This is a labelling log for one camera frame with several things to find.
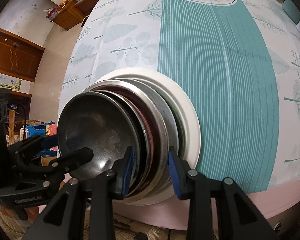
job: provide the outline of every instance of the pink table edge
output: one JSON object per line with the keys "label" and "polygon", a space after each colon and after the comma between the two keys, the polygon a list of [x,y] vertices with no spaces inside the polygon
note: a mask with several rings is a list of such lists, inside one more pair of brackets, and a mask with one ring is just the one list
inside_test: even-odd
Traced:
{"label": "pink table edge", "polygon": [[[300,201],[300,180],[257,193],[248,194],[252,202],[266,219],[274,217]],[[188,224],[189,201],[178,200],[174,195],[157,204],[132,206],[113,203],[115,213],[149,225],[186,230]],[[214,228],[217,228],[216,208],[212,205]]]}

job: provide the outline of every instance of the tablecloth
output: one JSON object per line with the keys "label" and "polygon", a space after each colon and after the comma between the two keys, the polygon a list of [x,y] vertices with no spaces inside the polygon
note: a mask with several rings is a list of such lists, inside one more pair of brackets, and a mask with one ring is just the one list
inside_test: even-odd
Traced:
{"label": "tablecloth", "polygon": [[197,170],[263,191],[300,179],[299,38],[276,0],[100,0],[74,46],[58,114],[113,70],[157,70],[196,109]]}

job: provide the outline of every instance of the blue plastic crate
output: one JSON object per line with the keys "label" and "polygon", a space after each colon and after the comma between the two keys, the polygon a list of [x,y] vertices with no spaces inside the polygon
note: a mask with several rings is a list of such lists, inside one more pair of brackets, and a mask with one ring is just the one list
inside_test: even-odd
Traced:
{"label": "blue plastic crate", "polygon": [[[47,122],[45,124],[26,126],[26,131],[27,131],[26,138],[35,136],[37,134],[39,134],[41,136],[45,136],[46,135],[46,126],[50,125],[50,124],[54,124],[54,122]],[[57,152],[51,151],[51,150],[43,150],[43,151],[39,152],[37,155],[57,156]]]}

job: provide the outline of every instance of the white ceramic plate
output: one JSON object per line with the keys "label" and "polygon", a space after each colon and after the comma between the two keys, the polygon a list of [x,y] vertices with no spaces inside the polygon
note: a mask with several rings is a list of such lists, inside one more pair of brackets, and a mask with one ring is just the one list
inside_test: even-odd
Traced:
{"label": "white ceramic plate", "polygon": [[[142,67],[114,70],[101,77],[98,81],[113,78],[134,78],[140,80],[156,90],[168,102],[172,111],[178,116],[183,128],[184,152],[182,158],[189,163],[190,168],[194,169],[200,154],[201,131],[197,113],[182,88],[169,77],[155,70]],[[129,205],[151,205],[164,201],[173,194],[172,184],[169,183],[156,195],[129,203]]]}

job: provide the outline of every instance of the floor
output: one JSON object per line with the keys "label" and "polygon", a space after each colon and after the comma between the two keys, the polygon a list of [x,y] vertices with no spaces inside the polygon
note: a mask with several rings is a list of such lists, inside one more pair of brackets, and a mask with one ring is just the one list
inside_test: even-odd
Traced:
{"label": "floor", "polygon": [[69,31],[54,25],[45,43],[34,85],[31,89],[30,120],[57,122],[63,79],[81,24]]}

